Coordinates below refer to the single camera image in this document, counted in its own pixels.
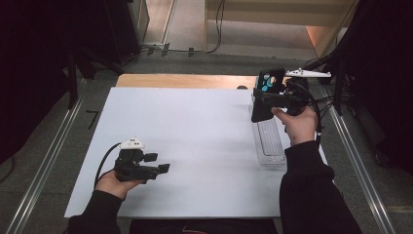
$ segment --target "black long-sleeve shirt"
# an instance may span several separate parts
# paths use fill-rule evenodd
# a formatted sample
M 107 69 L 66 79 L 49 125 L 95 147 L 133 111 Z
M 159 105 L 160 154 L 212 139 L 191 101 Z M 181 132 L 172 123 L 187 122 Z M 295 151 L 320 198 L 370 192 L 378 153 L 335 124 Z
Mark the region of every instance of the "black long-sleeve shirt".
M 319 155 L 315 141 L 285 150 L 280 209 L 284 234 L 361 233 L 343 197 L 332 182 L 333 170 Z M 69 219 L 68 233 L 120 233 L 116 215 L 122 199 L 94 191 L 82 215 Z

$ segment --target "person's right hand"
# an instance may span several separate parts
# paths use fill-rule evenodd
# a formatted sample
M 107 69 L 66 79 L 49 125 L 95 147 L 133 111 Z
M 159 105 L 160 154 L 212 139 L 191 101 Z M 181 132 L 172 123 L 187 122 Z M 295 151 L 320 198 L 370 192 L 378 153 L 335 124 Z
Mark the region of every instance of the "person's right hand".
M 285 124 L 291 146 L 315 139 L 317 115 L 310 107 L 304 107 L 304 111 L 297 116 L 288 115 L 276 107 L 271 112 Z

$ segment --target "floor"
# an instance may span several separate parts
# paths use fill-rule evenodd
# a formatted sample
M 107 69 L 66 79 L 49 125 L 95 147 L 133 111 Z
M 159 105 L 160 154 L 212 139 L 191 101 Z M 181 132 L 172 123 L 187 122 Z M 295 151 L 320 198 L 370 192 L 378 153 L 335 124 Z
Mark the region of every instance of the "floor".
M 208 23 L 205 44 L 205 32 L 199 18 L 202 14 L 203 0 L 147 0 L 151 23 L 145 37 L 145 45 L 163 48 L 169 43 L 172 50 L 187 51 L 189 48 L 203 50 L 205 45 L 211 50 L 217 42 L 215 21 Z M 188 58 L 186 54 L 169 53 L 164 57 L 160 52 L 151 56 L 132 60 L 123 68 L 128 73 L 201 73 L 255 75 L 259 67 L 268 67 L 281 63 L 288 69 L 303 66 L 309 59 L 317 57 L 307 32 L 303 26 L 273 25 L 258 23 L 239 23 L 223 21 L 221 45 L 211 55 L 195 55 Z M 67 114 L 68 97 L 63 97 L 50 114 L 39 125 L 24 148 L 14 157 L 15 168 L 0 183 L 0 233 L 6 233 L 13 222 L 13 217 L 21 210 L 24 195 L 31 189 L 33 178 L 39 172 L 48 179 L 38 185 L 37 196 L 29 201 L 33 207 L 23 211 L 20 227 L 13 233 L 61 233 L 67 225 L 62 218 L 71 189 L 77 178 L 89 143 L 94 135 L 93 111 L 103 108 L 111 87 L 115 86 L 117 75 L 108 70 L 98 71 L 96 79 L 84 80 L 79 86 L 83 94 L 77 117 L 71 123 L 71 130 L 65 135 L 66 141 L 59 147 L 56 158 L 52 160 L 49 171 L 39 171 L 45 155 L 51 154 L 49 147 Z M 362 226 L 364 233 L 411 233 L 413 229 L 413 176 L 398 167 L 384 168 L 378 166 L 374 152 L 369 146 L 362 127 L 349 111 L 344 111 L 343 118 L 358 149 L 362 161 L 370 174 L 378 196 L 385 206 L 392 226 L 390 231 L 381 229 L 380 220 L 371 212 L 371 205 L 366 200 L 365 192 L 360 186 L 359 178 L 354 173 L 354 166 L 343 149 L 342 140 L 333 118 L 326 115 L 325 151 L 330 155 L 330 165 L 335 169 L 337 186 L 343 192 L 346 202 Z M 0 177 L 11 168 L 9 160 L 0 165 Z M 128 233 L 129 220 L 118 220 L 123 233 Z

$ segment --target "white tabletop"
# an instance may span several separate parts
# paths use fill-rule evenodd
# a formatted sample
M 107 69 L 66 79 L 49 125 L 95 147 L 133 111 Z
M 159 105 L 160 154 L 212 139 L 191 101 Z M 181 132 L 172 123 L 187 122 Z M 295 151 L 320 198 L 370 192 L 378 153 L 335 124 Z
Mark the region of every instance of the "white tabletop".
M 112 88 L 65 217 L 87 206 L 98 165 L 115 143 L 138 137 L 169 172 L 128 193 L 118 216 L 142 218 L 280 216 L 286 166 L 258 164 L 251 90 Z M 279 126 L 282 147 L 289 140 Z M 113 150 L 102 171 L 114 167 Z

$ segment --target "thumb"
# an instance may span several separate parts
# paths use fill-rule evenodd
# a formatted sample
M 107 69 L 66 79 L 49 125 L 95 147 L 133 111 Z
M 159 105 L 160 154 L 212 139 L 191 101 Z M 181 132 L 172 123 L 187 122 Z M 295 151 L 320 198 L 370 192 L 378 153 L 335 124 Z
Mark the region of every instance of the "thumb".
M 271 108 L 271 112 L 277 116 L 277 118 L 279 118 L 283 123 L 287 124 L 290 120 L 291 120 L 291 116 L 288 115 L 287 113 L 285 113 L 283 110 L 277 108 L 277 107 L 273 107 Z

